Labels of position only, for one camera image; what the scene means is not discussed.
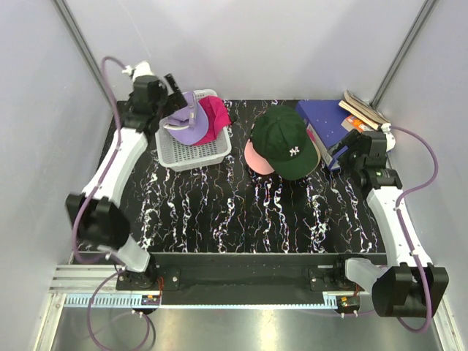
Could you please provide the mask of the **dark green cap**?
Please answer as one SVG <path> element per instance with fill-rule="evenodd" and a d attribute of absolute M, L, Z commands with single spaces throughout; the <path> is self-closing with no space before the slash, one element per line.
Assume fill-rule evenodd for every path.
<path fill-rule="evenodd" d="M 274 172 L 288 181 L 308 176 L 317 159 L 303 119 L 288 106 L 270 107 L 257 117 L 249 139 Z"/>

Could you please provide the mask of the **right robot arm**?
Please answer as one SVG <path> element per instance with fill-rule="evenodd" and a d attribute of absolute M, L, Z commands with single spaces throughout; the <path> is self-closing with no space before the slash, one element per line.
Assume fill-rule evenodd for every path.
<path fill-rule="evenodd" d="M 341 290 L 368 292 L 381 317 L 432 318 L 447 289 L 448 272 L 433 264 L 418 240 L 404 202 L 409 192 L 387 166 L 387 144 L 384 132 L 353 130 L 328 151 L 361 188 L 387 260 L 381 268 L 361 254 L 343 254 L 333 266 L 332 281 Z"/>

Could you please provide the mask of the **lavender baseball cap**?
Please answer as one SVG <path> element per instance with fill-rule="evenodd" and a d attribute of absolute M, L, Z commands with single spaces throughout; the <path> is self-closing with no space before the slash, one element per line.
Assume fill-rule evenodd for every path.
<path fill-rule="evenodd" d="M 194 91 L 184 92 L 183 96 L 187 106 L 163 118 L 159 122 L 159 128 L 168 132 L 179 143 L 190 146 L 205 137 L 209 121 Z"/>

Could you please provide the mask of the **beige baseball cap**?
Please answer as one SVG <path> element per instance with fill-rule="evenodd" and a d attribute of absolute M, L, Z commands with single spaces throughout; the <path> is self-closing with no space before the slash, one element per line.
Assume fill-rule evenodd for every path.
<path fill-rule="evenodd" d="M 322 161 L 322 155 L 320 153 L 320 150 L 319 150 L 318 146 L 316 145 L 316 143 L 314 141 L 312 141 L 312 145 L 314 147 L 314 151 L 315 151 L 315 154 L 317 156 L 317 159 L 314 162 L 314 167 L 312 168 L 312 170 L 309 173 L 312 173 L 313 171 L 315 171 L 320 166 L 320 163 Z"/>

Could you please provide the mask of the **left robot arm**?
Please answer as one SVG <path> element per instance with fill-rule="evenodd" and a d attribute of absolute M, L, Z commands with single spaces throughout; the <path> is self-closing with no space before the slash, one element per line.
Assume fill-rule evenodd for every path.
<path fill-rule="evenodd" d="M 150 254 L 130 234 L 131 225 L 120 209 L 121 197 L 137 161 L 164 117 L 187 106 L 172 74 L 163 78 L 133 75 L 133 90 L 122 107 L 114 107 L 116 130 L 111 146 L 90 182 L 79 194 L 66 198 L 75 241 L 97 246 L 132 273 L 141 289 L 151 289 L 158 272 Z"/>

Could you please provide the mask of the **light pink baseball cap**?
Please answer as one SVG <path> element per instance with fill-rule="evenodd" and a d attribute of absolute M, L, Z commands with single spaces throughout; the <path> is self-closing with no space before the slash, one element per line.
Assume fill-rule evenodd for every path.
<path fill-rule="evenodd" d="M 250 139 L 248 139 L 244 148 L 244 158 L 249 168 L 256 173 L 263 176 L 274 173 L 274 169 L 268 161 L 255 151 Z"/>

